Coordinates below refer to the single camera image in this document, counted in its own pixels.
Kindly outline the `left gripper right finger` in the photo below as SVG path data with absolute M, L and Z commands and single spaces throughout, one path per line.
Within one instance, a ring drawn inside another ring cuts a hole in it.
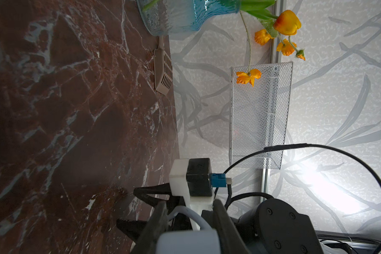
M 219 235 L 222 254 L 250 253 L 220 200 L 213 201 L 213 226 Z

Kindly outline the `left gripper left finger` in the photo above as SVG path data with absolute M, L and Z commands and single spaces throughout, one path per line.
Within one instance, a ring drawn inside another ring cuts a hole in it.
M 168 229 L 168 209 L 161 201 L 154 209 L 131 254 L 155 254 L 159 237 Z

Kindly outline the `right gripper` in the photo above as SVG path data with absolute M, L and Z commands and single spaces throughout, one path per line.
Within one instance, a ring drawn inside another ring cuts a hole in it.
M 152 207 L 156 207 L 158 203 L 165 201 L 167 208 L 175 208 L 179 205 L 181 199 L 172 194 L 169 183 L 150 187 L 138 187 L 133 190 L 133 194 L 135 197 Z M 168 195 L 169 199 L 163 200 L 152 195 Z M 213 200 L 203 197 L 202 202 L 194 202 L 188 207 L 198 213 L 213 228 Z M 135 243 L 139 241 L 145 242 L 146 240 L 150 241 L 149 235 L 143 235 L 147 224 L 148 221 L 141 220 L 116 220 L 116 227 Z M 171 221 L 171 229 L 173 231 L 197 231 L 200 230 L 200 226 L 186 215 L 178 213 Z

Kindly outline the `grey white power strip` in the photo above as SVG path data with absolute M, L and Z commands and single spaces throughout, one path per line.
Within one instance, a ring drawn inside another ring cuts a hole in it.
M 173 231 L 162 234 L 156 245 L 157 254 L 220 254 L 216 230 Z

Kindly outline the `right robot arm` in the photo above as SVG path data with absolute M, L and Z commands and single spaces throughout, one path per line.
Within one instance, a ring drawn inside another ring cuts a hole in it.
M 263 192 L 233 195 L 207 158 L 179 159 L 169 182 L 135 188 L 154 208 L 148 221 L 117 219 L 135 254 L 342 254 L 317 237 L 310 218 Z

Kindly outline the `brown slotted plastic scoop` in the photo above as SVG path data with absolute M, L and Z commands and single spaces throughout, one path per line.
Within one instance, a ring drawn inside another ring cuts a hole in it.
M 154 50 L 155 90 L 167 95 L 173 85 L 171 58 L 164 50 L 164 37 L 158 37 L 158 48 Z

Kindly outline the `blue glass vase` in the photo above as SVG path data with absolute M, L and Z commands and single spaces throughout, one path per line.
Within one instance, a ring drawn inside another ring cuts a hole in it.
M 156 37 L 198 31 L 211 17 L 238 13 L 240 1 L 137 1 L 148 32 Z

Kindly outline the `artificial flower bouquet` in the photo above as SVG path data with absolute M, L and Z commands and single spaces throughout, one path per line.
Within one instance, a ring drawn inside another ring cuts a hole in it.
M 297 48 L 291 37 L 296 35 L 302 24 L 296 14 L 291 10 L 285 10 L 279 15 L 271 13 L 269 8 L 275 5 L 275 1 L 240 1 L 240 14 L 248 14 L 256 18 L 263 29 L 256 32 L 253 37 L 248 36 L 247 41 L 255 41 L 264 46 L 270 40 L 279 39 L 280 43 L 276 51 L 284 56 L 295 55 L 296 58 L 305 60 L 303 49 Z

